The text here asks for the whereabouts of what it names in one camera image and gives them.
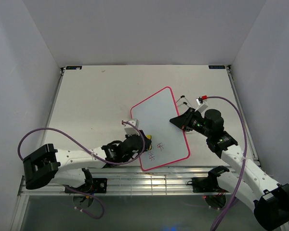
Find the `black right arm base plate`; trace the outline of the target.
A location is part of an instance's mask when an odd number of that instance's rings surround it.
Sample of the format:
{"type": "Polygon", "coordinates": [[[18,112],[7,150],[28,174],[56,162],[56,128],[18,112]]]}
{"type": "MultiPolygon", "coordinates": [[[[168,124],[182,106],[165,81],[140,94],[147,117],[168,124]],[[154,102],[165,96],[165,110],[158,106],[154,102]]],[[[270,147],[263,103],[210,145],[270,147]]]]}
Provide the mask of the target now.
{"type": "Polygon", "coordinates": [[[194,177],[187,183],[187,186],[192,187],[194,193],[223,193],[224,189],[220,188],[217,179],[211,179],[209,177],[194,177]]]}

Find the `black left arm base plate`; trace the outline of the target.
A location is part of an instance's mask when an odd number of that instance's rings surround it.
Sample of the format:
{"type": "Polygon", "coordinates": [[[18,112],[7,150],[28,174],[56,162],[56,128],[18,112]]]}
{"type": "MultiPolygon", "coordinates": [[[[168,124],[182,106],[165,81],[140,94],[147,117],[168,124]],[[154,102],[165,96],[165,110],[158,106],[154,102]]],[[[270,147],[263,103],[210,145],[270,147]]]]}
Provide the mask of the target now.
{"type": "Polygon", "coordinates": [[[83,193],[106,193],[107,178],[92,178],[91,180],[85,180],[85,183],[77,188],[70,188],[83,193]]]}

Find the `pink framed whiteboard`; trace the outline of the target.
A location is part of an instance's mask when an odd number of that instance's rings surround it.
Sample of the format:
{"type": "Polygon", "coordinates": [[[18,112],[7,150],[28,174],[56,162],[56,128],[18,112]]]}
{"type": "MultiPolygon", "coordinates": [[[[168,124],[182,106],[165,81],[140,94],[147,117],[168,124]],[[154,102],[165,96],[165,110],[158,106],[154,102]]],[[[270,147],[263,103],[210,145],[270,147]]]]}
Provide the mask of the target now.
{"type": "Polygon", "coordinates": [[[131,118],[139,121],[139,129],[151,135],[152,149],[140,156],[143,171],[163,167],[190,157],[185,133],[170,122],[179,111],[171,87],[164,87],[134,105],[131,118]]]}

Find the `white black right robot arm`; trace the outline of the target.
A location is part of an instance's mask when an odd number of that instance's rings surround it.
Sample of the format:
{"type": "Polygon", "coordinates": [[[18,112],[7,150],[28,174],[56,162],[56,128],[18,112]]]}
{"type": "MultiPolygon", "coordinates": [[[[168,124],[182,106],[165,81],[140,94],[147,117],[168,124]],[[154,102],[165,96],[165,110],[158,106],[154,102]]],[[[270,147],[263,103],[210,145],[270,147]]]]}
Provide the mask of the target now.
{"type": "Polygon", "coordinates": [[[224,120],[218,110],[209,109],[202,115],[189,108],[170,122],[183,131],[194,130],[204,135],[208,148],[239,174],[237,178],[228,168],[218,166],[210,170],[205,179],[191,180],[193,187],[231,193],[251,209],[267,231],[289,221],[289,184],[280,184],[244,157],[237,141],[224,130],[224,120]]]}

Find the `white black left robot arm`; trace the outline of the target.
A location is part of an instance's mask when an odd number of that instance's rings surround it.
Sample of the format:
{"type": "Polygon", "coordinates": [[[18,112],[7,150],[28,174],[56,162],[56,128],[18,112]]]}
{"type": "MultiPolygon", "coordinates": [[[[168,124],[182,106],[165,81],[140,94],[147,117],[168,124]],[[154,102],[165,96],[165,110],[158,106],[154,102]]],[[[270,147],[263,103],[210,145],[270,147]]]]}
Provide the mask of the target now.
{"type": "Polygon", "coordinates": [[[89,168],[126,165],[152,148],[152,137],[142,130],[128,133],[123,141],[112,141],[98,148],[85,150],[56,149],[45,144],[23,158],[26,189],[35,190],[49,183],[67,185],[88,192],[93,185],[89,168]]]}

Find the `yellow black whiteboard eraser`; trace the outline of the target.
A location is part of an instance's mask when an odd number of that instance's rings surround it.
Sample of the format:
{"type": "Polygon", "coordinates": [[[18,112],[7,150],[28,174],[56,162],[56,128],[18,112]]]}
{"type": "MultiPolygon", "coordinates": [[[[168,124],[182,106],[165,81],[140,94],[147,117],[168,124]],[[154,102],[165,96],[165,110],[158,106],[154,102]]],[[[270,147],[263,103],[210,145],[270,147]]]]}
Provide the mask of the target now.
{"type": "Polygon", "coordinates": [[[149,151],[152,149],[152,136],[151,135],[145,136],[145,148],[146,148],[146,151],[149,151]]]}

